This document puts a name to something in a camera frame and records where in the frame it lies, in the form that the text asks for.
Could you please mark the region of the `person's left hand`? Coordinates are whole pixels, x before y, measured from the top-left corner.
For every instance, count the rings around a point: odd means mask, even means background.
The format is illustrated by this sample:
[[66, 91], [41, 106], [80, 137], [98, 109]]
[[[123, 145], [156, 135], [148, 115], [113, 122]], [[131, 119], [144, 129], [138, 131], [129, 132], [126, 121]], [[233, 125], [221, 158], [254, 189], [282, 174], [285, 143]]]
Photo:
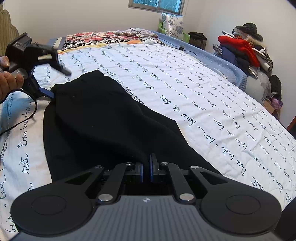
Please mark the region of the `person's left hand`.
[[0, 73], [0, 85], [1, 85], [1, 101], [12, 90], [21, 89], [24, 83], [22, 75], [18, 74], [16, 77], [11, 73], [4, 71]]

